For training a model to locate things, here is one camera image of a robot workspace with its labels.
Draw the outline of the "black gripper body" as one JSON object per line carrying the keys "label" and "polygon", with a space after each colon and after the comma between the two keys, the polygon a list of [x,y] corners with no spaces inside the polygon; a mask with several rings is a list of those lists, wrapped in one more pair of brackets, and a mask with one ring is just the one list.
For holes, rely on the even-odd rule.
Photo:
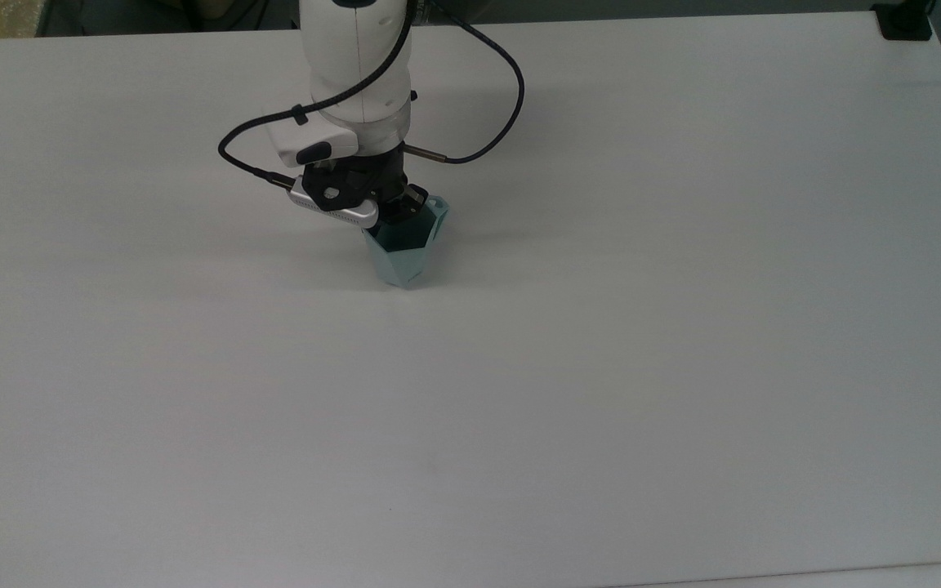
{"label": "black gripper body", "polygon": [[381,155],[307,164],[300,176],[300,204],[351,225],[376,225],[378,202],[402,198],[407,184],[404,151],[399,146]]}

